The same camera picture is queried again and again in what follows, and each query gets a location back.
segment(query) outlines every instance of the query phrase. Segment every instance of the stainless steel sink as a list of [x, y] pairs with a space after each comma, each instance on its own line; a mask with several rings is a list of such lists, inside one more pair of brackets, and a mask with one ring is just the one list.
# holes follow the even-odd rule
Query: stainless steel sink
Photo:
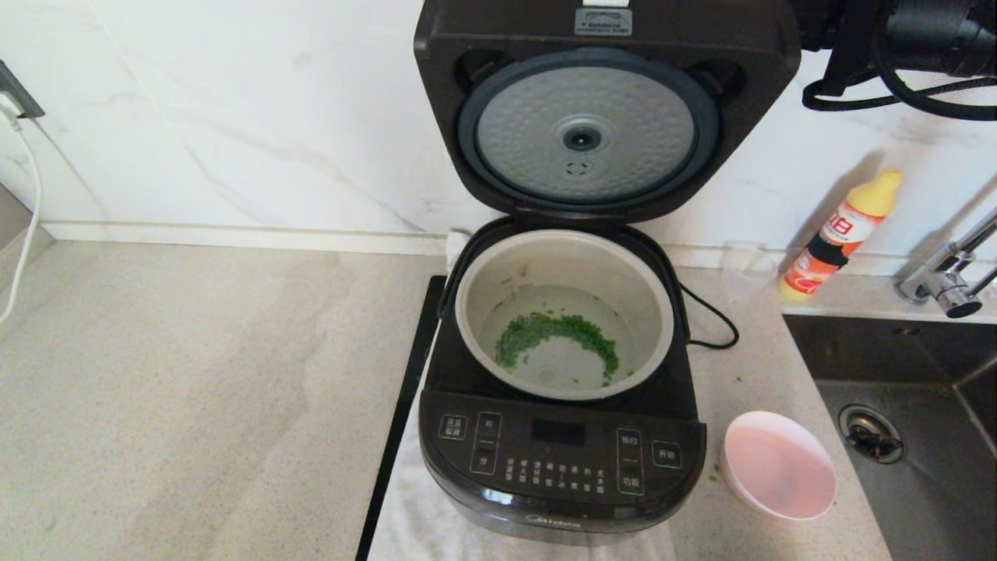
[[997, 325], [785, 320], [893, 559], [997, 559]]

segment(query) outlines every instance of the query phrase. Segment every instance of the display screen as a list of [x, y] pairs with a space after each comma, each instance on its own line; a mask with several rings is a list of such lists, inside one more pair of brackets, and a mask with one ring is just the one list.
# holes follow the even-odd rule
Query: display screen
[[573, 422], [533, 420], [533, 440], [552, 444], [585, 445], [585, 425]]

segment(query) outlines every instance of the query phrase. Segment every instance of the black appliance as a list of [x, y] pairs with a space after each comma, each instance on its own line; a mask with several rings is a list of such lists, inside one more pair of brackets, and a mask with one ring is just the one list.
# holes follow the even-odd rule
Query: black appliance
[[[430, 0], [415, 51], [461, 179], [509, 215], [472, 237], [441, 302], [419, 409], [430, 472], [465, 515], [511, 535], [591, 544], [665, 520], [702, 472], [706, 426], [678, 280], [627, 225], [688, 201], [780, 95], [799, 64], [792, 12], [778, 1]], [[660, 279], [674, 338], [640, 385], [555, 401], [471, 355], [455, 317], [464, 272], [538, 229], [602, 236]]]

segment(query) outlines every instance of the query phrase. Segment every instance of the white quartz countertop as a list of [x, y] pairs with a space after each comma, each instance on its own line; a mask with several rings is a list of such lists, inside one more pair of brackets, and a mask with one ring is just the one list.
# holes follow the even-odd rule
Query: white quartz countertop
[[[352, 559], [426, 285], [443, 268], [55, 244], [0, 328], [0, 559]], [[669, 520], [678, 558], [889, 559], [778, 295], [728, 306], [716, 271], [678, 275], [742, 333], [731, 350], [690, 347], [709, 453]], [[849, 283], [889, 287], [842, 278], [794, 310], [940, 317], [891, 293], [856, 307]], [[727, 336], [687, 306], [695, 337]], [[838, 495], [823, 518], [751, 510], [714, 471], [727, 424], [756, 409], [795, 419], [831, 453]]]

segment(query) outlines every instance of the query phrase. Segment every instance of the chrome faucet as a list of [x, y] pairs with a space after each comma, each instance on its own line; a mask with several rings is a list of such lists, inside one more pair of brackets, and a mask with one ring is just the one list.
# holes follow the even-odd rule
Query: chrome faucet
[[977, 296], [997, 278], [997, 267], [970, 288], [962, 278], [962, 270], [973, 263], [973, 252], [997, 233], [997, 209], [980, 221], [958, 242], [950, 242], [931, 255], [910, 277], [894, 288], [903, 299], [925, 303], [934, 298], [949, 317], [965, 317], [978, 311], [983, 304]]

